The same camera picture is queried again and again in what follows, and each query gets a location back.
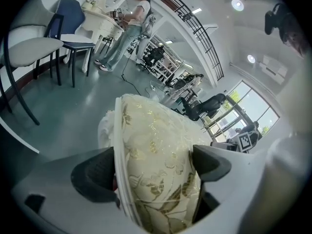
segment chair backrest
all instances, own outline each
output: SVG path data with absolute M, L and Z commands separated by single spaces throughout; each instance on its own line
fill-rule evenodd
M 74 34 L 85 20 L 85 15 L 77 0 L 59 0 L 56 13 L 64 16 L 62 34 Z M 56 20 L 51 27 L 50 37 L 58 33 L 58 27 L 59 20 Z
M 47 10 L 42 0 L 28 0 L 11 23 L 10 30 L 28 26 L 48 26 L 54 13 Z

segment black metal railing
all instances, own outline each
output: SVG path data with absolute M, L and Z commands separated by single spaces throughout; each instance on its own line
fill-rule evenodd
M 203 45 L 205 53 L 208 55 L 213 70 L 215 71 L 217 80 L 224 77 L 223 70 L 220 64 L 219 57 L 215 48 L 198 18 L 192 13 L 189 7 L 182 0 L 161 0 L 168 7 L 170 7 L 188 26 L 192 29 L 193 34 L 197 37 L 198 41 Z

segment ceiling light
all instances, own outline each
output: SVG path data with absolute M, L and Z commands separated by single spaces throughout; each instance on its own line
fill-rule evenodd
M 185 66 L 188 66 L 189 68 L 194 69 L 191 65 L 188 65 L 186 63 L 185 63 Z
M 248 59 L 249 62 L 255 63 L 255 58 L 252 55 L 248 55 L 247 59 Z
M 240 0 L 232 0 L 232 7 L 237 11 L 242 11 L 244 9 L 244 4 Z
M 198 12 L 200 12 L 200 11 L 201 11 L 201 8 L 198 8 L 198 9 L 192 11 L 192 13 L 193 13 L 193 14 L 196 14 L 196 13 L 198 13 Z

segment chair leg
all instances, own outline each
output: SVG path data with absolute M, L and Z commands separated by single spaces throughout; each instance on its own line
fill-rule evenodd
M 70 68 L 70 64 L 72 62 L 72 57 L 73 57 L 73 51 L 69 50 L 69 61 L 68 61 L 68 68 Z
M 53 53 L 50 54 L 50 77 L 53 78 L 52 74 L 52 61 L 53 61 Z
M 4 103 L 5 103 L 6 107 L 8 108 L 8 111 L 9 111 L 10 113 L 12 113 L 12 109 L 11 109 L 11 107 L 10 107 L 9 101 L 8 101 L 8 99 L 7 99 L 6 95 L 5 95 L 4 89 L 3 89 L 3 85 L 2 85 L 2 81 L 1 81 L 1 76 L 0 76 L 0 91 L 1 91 L 2 98 L 3 98 L 3 100 L 4 100 Z
M 111 44 L 112 44 L 112 41 L 113 41 L 113 39 L 111 38 L 111 40 L 109 41 L 108 48 L 107 48 L 107 50 L 106 50 L 106 54 L 107 54 L 107 52 L 108 52 L 108 50 L 109 50 L 109 47 L 110 47 L 110 46 L 111 46 Z
M 99 54 L 102 54 L 103 50 L 105 49 L 106 45 L 107 45 L 108 41 L 106 40 L 106 43 L 104 45 L 104 47 L 102 48 L 101 52 Z
M 14 92 L 16 94 L 16 96 L 18 97 L 19 102 L 21 103 L 22 107 L 24 108 L 24 110 L 26 111 L 26 113 L 29 115 L 29 117 L 34 121 L 34 123 L 36 125 L 40 125 L 39 121 L 35 118 L 35 116 L 33 115 L 33 113 L 30 111 L 30 109 L 28 108 L 28 106 L 26 105 L 26 102 L 24 101 L 23 97 L 21 96 L 19 89 L 15 83 L 14 77 L 13 77 L 13 73 L 11 71 L 11 67 L 7 67 L 7 65 L 5 66 L 6 72 L 8 74 L 10 83 L 14 89 Z
M 72 64 L 73 88 L 75 87 L 75 71 L 76 71 L 76 50 L 74 50 L 73 52 L 73 64 Z
M 38 79 L 38 75 L 39 75 L 39 64 L 40 64 L 40 59 L 37 60 L 36 62 L 36 68 L 34 70 L 34 79 L 37 80 Z
M 61 82 L 61 80 L 60 80 L 60 74 L 59 74 L 59 49 L 56 50 L 55 62 L 56 62 L 56 67 L 57 67 L 58 85 L 61 86 L 61 85 L 62 85 L 62 82 Z
M 89 72 L 90 72 L 90 63 L 91 63 L 92 55 L 93 55 L 93 50 L 90 51 L 90 56 L 89 56 L 89 61 L 88 61 L 88 69 L 87 69 L 87 77 L 89 76 Z

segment floor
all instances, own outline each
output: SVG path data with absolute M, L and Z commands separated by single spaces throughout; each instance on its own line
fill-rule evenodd
M 76 87 L 72 87 L 71 69 L 61 66 L 62 86 L 50 79 L 49 71 L 30 82 L 21 93 L 40 122 L 36 126 L 19 103 L 14 103 L 13 114 L 1 114 L 8 126 L 30 145 L 40 150 L 47 160 L 54 160 L 98 148 L 98 123 L 108 110 L 114 110 L 115 99 L 126 93 L 137 94 L 134 86 L 121 78 L 128 59 L 124 57 L 112 73 L 106 73 L 91 64 L 89 77 L 80 71 L 83 57 L 76 62 Z M 125 78 L 134 84 L 142 96 L 165 94 L 157 88 L 151 90 L 150 81 L 158 81 L 146 71 L 142 72 L 132 60 L 127 63 Z

